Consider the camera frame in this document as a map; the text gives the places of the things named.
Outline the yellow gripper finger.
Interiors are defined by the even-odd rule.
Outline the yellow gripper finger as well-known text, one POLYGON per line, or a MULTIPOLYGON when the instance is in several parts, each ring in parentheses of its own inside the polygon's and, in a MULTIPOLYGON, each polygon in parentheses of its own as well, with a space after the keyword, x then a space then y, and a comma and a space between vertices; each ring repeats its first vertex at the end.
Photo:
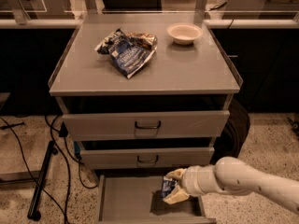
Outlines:
POLYGON ((186 168, 178 168, 166 174, 167 178, 181 180, 186 172, 186 168))
POLYGON ((189 194, 180 187, 175 187, 166 197, 163 198, 163 201, 168 204, 175 204, 184 202, 189 198, 189 194))

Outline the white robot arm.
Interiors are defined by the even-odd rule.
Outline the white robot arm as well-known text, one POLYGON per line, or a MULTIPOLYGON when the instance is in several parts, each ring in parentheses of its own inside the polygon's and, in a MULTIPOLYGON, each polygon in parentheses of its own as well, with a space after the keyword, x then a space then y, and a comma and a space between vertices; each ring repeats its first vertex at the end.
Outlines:
POLYGON ((165 176, 174 188, 163 197, 168 204, 186 201, 208 193, 222 195, 260 194, 299 214, 299 182, 261 172, 234 157, 223 157, 214 165, 179 168, 165 176))

